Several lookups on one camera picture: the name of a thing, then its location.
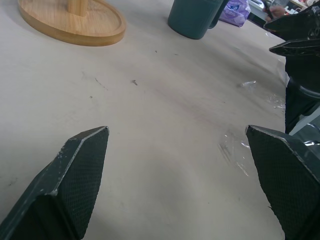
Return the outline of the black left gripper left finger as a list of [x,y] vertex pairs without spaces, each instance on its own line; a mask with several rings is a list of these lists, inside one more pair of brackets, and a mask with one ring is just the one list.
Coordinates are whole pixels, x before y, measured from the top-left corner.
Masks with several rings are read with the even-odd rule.
[[0,224],[0,240],[82,240],[99,193],[109,138],[100,126],[69,138]]

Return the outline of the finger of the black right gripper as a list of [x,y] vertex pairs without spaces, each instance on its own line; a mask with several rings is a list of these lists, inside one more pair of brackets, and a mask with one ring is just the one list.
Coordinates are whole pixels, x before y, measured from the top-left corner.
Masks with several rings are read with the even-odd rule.
[[320,56],[320,38],[288,40],[269,51],[283,57]]
[[283,40],[320,39],[320,4],[296,14],[274,16],[264,28]]

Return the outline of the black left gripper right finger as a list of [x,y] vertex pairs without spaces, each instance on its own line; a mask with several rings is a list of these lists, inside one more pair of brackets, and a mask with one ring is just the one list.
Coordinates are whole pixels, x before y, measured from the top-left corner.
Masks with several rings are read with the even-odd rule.
[[320,159],[286,133],[248,125],[245,134],[285,240],[320,240]]

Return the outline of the dark teal mug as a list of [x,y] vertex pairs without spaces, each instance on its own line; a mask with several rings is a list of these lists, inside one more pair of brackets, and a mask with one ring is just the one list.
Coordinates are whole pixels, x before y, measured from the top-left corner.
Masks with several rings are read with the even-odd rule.
[[189,39],[203,38],[214,28],[229,0],[174,0],[168,26]]

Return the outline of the bystander hand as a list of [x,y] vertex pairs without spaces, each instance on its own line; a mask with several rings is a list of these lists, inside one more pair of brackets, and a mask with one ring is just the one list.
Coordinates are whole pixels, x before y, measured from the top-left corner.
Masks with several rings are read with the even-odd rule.
[[265,7],[263,11],[267,14],[267,16],[265,17],[266,22],[270,22],[273,19],[282,17],[286,13],[285,8],[280,5]]

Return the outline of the black rounded stool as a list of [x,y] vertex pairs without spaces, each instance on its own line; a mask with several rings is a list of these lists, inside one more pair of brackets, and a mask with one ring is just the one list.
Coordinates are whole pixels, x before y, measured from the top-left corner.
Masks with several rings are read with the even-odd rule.
[[320,56],[287,57],[285,72],[293,80],[285,89],[285,133],[288,134],[296,126],[300,116],[318,104],[317,100],[299,93],[295,84],[320,92]]

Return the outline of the crumpled clear plastic film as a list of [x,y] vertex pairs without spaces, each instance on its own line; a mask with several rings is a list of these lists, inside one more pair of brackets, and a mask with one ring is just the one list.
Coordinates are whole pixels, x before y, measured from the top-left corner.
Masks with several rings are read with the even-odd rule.
[[283,97],[278,96],[276,94],[272,94],[269,95],[266,98],[266,101],[272,105],[273,108],[275,109],[285,109],[286,108],[286,104],[285,104],[285,100]]

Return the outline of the purple plastic bag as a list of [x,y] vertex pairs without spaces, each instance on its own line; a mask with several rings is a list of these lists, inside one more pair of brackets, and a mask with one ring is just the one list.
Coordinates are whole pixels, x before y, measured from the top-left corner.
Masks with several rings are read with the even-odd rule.
[[250,13],[248,0],[228,0],[219,20],[241,28]]

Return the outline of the wooden round stand base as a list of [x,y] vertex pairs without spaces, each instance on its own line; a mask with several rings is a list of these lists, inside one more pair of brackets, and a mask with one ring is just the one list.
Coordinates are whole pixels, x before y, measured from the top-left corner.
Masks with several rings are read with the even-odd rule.
[[81,46],[118,43],[126,31],[124,16],[105,0],[17,0],[21,17],[37,31]]

